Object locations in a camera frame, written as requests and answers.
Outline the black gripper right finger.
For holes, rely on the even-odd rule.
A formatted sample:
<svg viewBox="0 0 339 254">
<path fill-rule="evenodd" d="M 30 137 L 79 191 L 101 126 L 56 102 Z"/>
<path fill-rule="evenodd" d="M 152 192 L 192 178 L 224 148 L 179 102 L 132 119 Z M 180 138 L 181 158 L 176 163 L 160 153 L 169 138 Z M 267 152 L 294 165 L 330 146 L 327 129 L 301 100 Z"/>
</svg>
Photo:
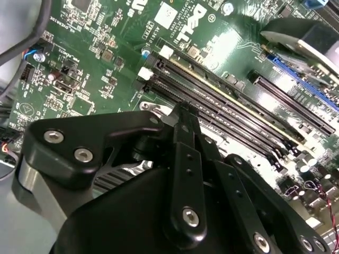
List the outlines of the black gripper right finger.
<svg viewBox="0 0 339 254">
<path fill-rule="evenodd" d="M 247 163 L 236 154 L 223 158 L 201 133 L 199 111 L 188 105 L 190 127 L 203 161 L 233 223 L 231 253 L 330 253 L 320 235 Z"/>
</svg>

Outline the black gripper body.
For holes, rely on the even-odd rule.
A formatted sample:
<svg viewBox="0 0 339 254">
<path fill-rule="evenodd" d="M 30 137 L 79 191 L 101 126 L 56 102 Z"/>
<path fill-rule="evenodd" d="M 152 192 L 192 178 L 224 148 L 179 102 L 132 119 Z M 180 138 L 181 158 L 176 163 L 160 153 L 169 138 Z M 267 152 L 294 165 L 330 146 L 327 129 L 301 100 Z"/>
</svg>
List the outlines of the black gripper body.
<svg viewBox="0 0 339 254">
<path fill-rule="evenodd" d="M 78 208 L 52 253 L 255 253 L 221 188 L 198 169 L 151 169 Z"/>
</svg>

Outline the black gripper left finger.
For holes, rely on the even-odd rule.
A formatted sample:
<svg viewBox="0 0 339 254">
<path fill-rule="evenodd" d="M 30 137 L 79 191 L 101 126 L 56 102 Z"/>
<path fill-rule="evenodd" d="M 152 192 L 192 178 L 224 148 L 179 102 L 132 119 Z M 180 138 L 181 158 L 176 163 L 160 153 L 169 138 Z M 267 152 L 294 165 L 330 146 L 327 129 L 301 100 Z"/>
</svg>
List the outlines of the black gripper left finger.
<svg viewBox="0 0 339 254">
<path fill-rule="evenodd" d="M 96 199 L 92 187 L 101 170 L 148 160 L 153 169 L 202 172 L 188 105 L 176 105 L 170 114 L 171 124 L 149 111 L 32 123 L 24 135 L 22 165 L 34 169 L 42 180 L 30 191 L 45 215 L 55 220 L 61 214 L 58 234 L 78 208 Z"/>
</svg>

